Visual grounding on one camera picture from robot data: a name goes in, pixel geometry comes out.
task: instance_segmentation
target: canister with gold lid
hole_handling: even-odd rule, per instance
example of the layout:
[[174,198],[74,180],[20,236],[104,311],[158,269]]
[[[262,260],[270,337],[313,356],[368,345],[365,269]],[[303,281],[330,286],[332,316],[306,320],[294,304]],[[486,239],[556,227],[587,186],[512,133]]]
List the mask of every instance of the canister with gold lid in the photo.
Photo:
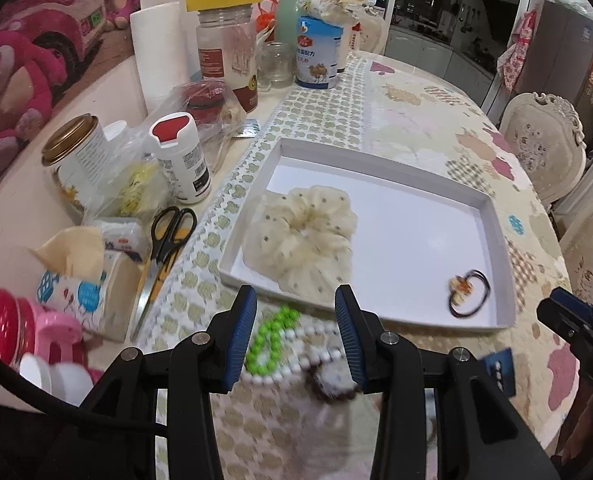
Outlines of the canister with gold lid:
[[41,162],[62,199],[82,215],[109,156],[99,118],[84,114],[55,131],[43,147]]

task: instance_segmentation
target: metal screw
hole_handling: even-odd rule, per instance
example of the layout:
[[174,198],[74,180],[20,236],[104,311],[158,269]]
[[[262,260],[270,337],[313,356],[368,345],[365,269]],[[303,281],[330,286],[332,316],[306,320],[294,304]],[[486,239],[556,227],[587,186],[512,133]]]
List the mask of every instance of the metal screw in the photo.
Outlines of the metal screw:
[[396,332],[384,332],[381,334],[381,341],[387,345],[396,345],[400,336]]
[[470,352],[467,349],[458,346],[457,348],[452,350],[452,357],[454,357],[454,359],[462,363],[470,359]]
[[208,332],[196,332],[192,334],[192,342],[195,345],[205,345],[210,342],[210,335]]
[[121,359],[123,359],[123,361],[132,361],[136,359],[137,356],[138,348],[134,348],[133,346],[126,348],[121,352]]

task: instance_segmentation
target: pink toy car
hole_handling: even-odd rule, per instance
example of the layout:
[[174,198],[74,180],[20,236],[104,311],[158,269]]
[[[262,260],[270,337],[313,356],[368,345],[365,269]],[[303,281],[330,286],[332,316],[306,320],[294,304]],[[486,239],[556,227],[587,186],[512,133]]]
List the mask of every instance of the pink toy car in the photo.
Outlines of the pink toy car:
[[96,53],[105,21],[103,0],[9,0],[0,12],[0,30],[16,30],[64,59],[62,89],[77,81],[86,58]]

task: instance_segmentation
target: gray refrigerator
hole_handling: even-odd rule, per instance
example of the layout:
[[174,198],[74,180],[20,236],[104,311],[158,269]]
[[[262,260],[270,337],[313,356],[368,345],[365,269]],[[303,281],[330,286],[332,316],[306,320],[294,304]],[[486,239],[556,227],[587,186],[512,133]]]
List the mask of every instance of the gray refrigerator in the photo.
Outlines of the gray refrigerator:
[[593,21],[559,3],[545,2],[515,92],[544,92],[570,101],[593,149]]

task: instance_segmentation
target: black scissors handle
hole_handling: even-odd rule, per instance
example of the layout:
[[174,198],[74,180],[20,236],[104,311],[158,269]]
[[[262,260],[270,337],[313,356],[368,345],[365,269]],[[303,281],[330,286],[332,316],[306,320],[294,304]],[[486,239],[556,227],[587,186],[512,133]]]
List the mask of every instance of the black scissors handle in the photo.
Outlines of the black scissors handle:
[[[174,212],[174,216],[172,217],[172,220],[170,220],[170,224],[166,227],[163,236],[158,238],[156,236],[156,231],[159,222],[164,216],[171,212]],[[188,234],[182,239],[176,240],[175,236],[177,231],[180,229],[183,218],[187,214],[192,216],[192,227],[190,228],[190,232],[188,232]],[[192,236],[192,233],[196,229],[197,223],[198,221],[196,220],[196,214],[189,207],[179,209],[176,205],[172,205],[161,211],[154,218],[154,221],[152,222],[152,229],[150,230],[150,234],[152,235],[152,259],[156,260],[156,262],[162,266],[170,257],[170,255],[174,253],[174,251],[180,247],[183,247],[187,243],[187,241]]]

